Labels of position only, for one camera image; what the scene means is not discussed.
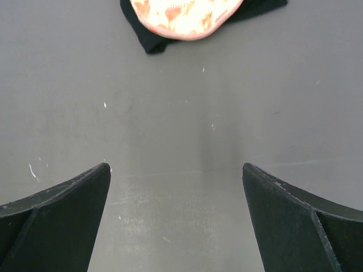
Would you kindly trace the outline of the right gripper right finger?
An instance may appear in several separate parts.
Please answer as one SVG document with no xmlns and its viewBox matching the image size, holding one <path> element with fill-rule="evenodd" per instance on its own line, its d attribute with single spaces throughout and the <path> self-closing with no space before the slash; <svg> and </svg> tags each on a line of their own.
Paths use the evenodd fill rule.
<svg viewBox="0 0 363 272">
<path fill-rule="evenodd" d="M 362 211 L 250 163 L 242 181 L 265 271 L 362 271 Z"/>
</svg>

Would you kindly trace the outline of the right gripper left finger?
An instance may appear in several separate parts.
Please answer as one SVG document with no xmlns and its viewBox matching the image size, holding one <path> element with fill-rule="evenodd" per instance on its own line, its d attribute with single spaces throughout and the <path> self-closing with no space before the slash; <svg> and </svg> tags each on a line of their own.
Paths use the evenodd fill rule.
<svg viewBox="0 0 363 272">
<path fill-rule="evenodd" d="M 87 271 L 110 183 L 101 163 L 1 205 L 1 271 Z"/>
</svg>

